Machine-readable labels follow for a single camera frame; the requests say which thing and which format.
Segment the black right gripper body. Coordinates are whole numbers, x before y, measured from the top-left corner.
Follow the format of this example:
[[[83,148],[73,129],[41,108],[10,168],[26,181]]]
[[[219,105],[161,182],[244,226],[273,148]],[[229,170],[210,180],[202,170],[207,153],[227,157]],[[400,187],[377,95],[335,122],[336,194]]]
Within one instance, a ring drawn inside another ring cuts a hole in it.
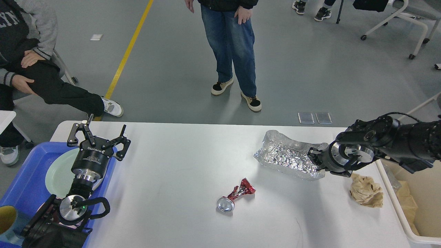
[[[352,171],[345,165],[353,165],[354,160],[345,153],[346,146],[332,142],[319,154],[319,168],[338,176],[350,177]]]

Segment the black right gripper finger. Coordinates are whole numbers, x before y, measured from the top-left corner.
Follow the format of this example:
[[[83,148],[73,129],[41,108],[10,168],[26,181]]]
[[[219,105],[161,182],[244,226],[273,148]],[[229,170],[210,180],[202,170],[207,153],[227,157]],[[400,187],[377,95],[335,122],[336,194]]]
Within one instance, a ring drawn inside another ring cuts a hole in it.
[[[311,147],[307,153],[311,162],[317,166],[317,171],[321,171],[322,169],[326,169],[326,165],[324,164],[323,158],[323,150],[316,149]]]

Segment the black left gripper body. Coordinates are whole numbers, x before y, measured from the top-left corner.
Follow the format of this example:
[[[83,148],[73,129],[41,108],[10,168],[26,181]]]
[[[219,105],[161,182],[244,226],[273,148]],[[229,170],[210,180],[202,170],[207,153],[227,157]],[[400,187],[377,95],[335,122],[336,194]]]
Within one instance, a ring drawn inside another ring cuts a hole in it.
[[[78,155],[71,168],[76,179],[85,179],[93,182],[104,178],[112,156],[112,148],[100,150],[97,148],[79,148]]]

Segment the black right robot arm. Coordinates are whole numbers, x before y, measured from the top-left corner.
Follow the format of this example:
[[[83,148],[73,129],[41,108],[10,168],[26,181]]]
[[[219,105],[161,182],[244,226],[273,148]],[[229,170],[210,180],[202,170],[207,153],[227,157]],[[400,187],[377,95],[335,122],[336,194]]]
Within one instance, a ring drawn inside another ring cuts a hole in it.
[[[387,113],[368,122],[357,120],[324,149],[310,148],[318,170],[350,177],[366,165],[386,159],[410,173],[432,168],[441,158],[440,121],[401,124]]]

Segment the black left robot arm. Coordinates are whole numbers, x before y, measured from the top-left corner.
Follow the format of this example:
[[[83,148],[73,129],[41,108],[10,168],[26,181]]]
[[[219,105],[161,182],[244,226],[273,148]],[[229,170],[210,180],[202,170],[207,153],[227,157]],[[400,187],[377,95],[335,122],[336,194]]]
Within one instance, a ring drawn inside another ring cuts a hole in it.
[[[52,194],[38,209],[21,232],[23,248],[82,248],[93,230],[88,222],[110,212],[108,200],[95,191],[105,182],[111,158],[122,161],[131,140],[125,136],[126,125],[112,140],[93,135],[92,119],[73,124],[67,146],[79,152],[71,167],[70,190],[62,199]]]

